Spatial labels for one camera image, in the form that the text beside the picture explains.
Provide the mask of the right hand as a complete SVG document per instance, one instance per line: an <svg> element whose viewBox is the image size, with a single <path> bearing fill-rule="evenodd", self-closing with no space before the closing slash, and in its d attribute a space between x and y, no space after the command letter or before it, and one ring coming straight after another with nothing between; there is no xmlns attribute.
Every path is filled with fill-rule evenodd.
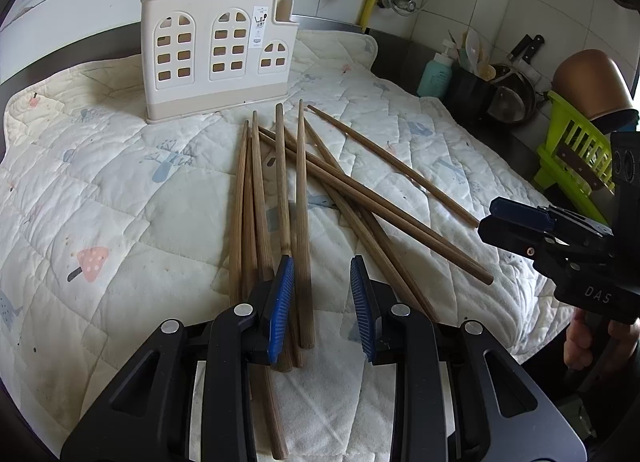
<svg viewBox="0 0 640 462"><path fill-rule="evenodd" d="M594 335L586 322L587 312L576 308L566 331L564 343L564 364L573 370L591 366L594 360ZM608 341L614 343L612 352L605 357L603 370L615 371L620 368L637 349L639 341L639 321L634 324L610 321Z"/></svg>

